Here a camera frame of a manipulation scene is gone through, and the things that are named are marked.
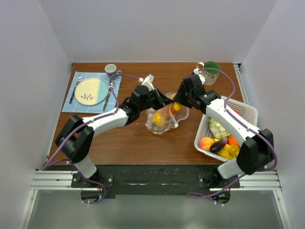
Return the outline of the yellow red mango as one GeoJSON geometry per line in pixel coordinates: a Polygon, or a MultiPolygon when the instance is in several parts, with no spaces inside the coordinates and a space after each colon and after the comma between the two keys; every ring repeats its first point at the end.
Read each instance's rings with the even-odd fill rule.
{"type": "Polygon", "coordinates": [[[182,109],[182,105],[177,102],[174,102],[172,107],[174,108],[175,112],[179,112],[182,109]]]}

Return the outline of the polka dot zip bag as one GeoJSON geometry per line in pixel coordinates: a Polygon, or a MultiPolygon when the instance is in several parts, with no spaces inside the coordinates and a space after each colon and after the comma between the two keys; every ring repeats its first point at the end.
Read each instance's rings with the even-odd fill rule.
{"type": "Polygon", "coordinates": [[[159,110],[154,110],[152,108],[146,110],[147,121],[145,127],[155,135],[161,135],[171,129],[176,129],[179,126],[179,122],[185,120],[189,116],[189,108],[182,106],[179,112],[175,112],[175,116],[171,114],[170,107],[172,104],[163,107],[159,110]],[[162,113],[166,117],[166,124],[163,127],[158,127],[153,122],[153,115],[156,112],[162,113]]]}

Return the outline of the yellow lemon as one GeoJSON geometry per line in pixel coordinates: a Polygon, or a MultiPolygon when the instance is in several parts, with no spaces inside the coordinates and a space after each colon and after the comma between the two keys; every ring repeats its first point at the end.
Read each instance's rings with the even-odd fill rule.
{"type": "Polygon", "coordinates": [[[163,127],[166,124],[166,117],[162,113],[156,112],[153,115],[153,122],[156,126],[163,127]]]}

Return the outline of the purple eggplant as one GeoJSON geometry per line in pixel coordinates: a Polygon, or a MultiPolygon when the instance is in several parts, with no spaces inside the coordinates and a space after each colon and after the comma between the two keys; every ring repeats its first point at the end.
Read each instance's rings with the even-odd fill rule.
{"type": "Polygon", "coordinates": [[[227,138],[220,139],[216,141],[214,144],[210,146],[210,152],[211,153],[218,153],[220,150],[222,150],[225,145],[228,143],[227,138]]]}

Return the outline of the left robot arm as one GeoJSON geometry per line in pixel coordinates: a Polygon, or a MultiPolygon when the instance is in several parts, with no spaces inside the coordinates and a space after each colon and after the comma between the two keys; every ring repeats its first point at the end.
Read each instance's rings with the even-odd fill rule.
{"type": "Polygon", "coordinates": [[[142,111],[150,108],[159,110],[172,103],[173,99],[162,94],[158,88],[149,90],[147,86],[139,85],[131,96],[107,113],[89,118],[77,115],[69,118],[55,144],[78,170],[86,186],[101,187],[102,177],[88,156],[92,140],[111,129],[133,123],[142,111]]]}

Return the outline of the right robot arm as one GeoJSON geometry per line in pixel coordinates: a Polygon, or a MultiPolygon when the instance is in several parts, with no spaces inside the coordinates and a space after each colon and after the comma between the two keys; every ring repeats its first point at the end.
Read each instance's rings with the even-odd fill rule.
{"type": "Polygon", "coordinates": [[[213,184],[224,187],[229,178],[245,173],[251,175],[264,169],[265,165],[277,163],[274,138],[270,130],[260,130],[245,121],[227,106],[227,101],[215,91],[206,91],[200,76],[196,74],[185,77],[174,97],[174,101],[188,108],[200,110],[215,119],[238,142],[240,148],[236,158],[218,167],[212,176],[213,184]]]}

